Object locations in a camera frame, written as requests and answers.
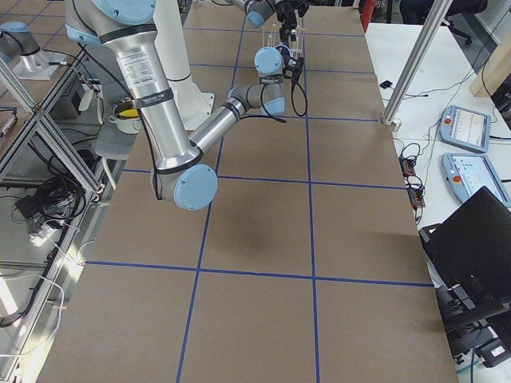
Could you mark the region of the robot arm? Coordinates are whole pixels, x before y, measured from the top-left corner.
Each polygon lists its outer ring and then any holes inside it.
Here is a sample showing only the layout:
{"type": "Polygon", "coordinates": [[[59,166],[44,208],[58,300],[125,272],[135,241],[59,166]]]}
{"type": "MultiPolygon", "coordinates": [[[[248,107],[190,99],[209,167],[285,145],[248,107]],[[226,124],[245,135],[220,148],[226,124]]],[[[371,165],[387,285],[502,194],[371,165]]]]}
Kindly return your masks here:
{"type": "Polygon", "coordinates": [[[250,110],[277,116],[285,109],[283,57],[277,49],[263,47],[255,56],[258,84],[232,89],[223,104],[187,133],[180,115],[183,94],[172,91],[164,71],[165,59],[188,58],[176,3],[67,1],[65,17],[71,40],[103,45],[114,53],[133,106],[146,124],[158,199],[189,211],[209,205],[218,180],[202,164],[204,153],[250,110]]]}
{"type": "Polygon", "coordinates": [[[289,46],[290,41],[296,41],[297,16],[302,18],[309,7],[307,1],[292,0],[232,0],[231,4],[244,12],[254,28],[260,28],[271,16],[275,15],[281,23],[280,43],[286,46],[289,46]]]}

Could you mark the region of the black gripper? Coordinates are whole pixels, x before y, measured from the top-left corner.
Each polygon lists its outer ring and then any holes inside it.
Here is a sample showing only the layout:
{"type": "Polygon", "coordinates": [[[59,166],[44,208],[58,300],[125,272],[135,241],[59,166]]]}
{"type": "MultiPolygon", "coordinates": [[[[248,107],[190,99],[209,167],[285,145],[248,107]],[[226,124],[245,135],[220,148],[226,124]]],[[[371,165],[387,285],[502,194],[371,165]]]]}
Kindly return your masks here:
{"type": "Polygon", "coordinates": [[[281,22],[280,43],[288,44],[288,35],[291,41],[296,40],[296,16],[302,18],[307,12],[307,2],[299,0],[280,0],[275,1],[275,12],[277,19],[281,22]]]}

